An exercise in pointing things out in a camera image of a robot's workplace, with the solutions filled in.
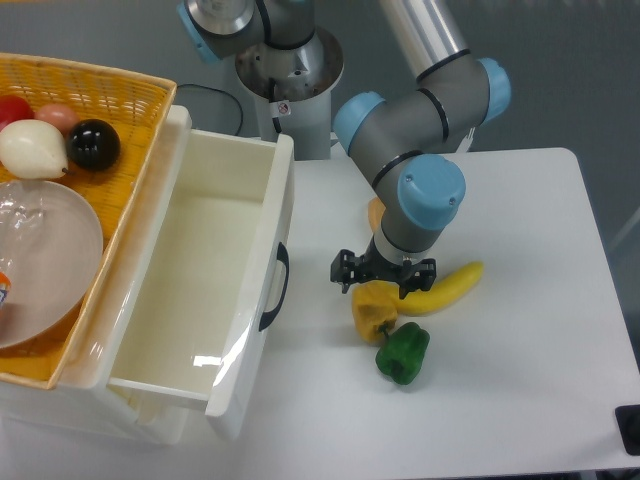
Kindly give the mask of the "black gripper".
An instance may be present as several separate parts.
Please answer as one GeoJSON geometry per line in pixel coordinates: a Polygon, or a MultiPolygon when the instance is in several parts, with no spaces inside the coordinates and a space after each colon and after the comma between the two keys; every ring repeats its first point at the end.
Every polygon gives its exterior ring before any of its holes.
{"type": "Polygon", "coordinates": [[[381,280],[398,284],[398,296],[405,299],[412,292],[429,291],[435,279],[434,259],[423,259],[415,264],[403,260],[400,264],[394,264],[375,249],[368,250],[360,257],[342,249],[330,266],[330,281],[341,286],[342,294],[347,294],[354,284],[381,280]]]}

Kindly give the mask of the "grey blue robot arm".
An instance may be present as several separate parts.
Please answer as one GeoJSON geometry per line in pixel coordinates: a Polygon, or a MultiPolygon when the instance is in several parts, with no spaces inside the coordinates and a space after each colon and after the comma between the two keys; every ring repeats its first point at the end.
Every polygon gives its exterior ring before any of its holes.
{"type": "Polygon", "coordinates": [[[432,287],[429,250],[465,195],[463,174],[439,150],[499,116],[511,85],[496,61],[471,55],[444,2],[384,1],[381,9],[416,87],[394,101],[365,92],[337,112],[329,102],[343,54],[312,2],[183,1],[177,13],[203,61],[234,60],[263,140],[289,136],[302,160],[324,158],[337,140],[382,201],[366,252],[339,252],[331,280],[343,288],[385,280],[406,295],[432,287]]]}

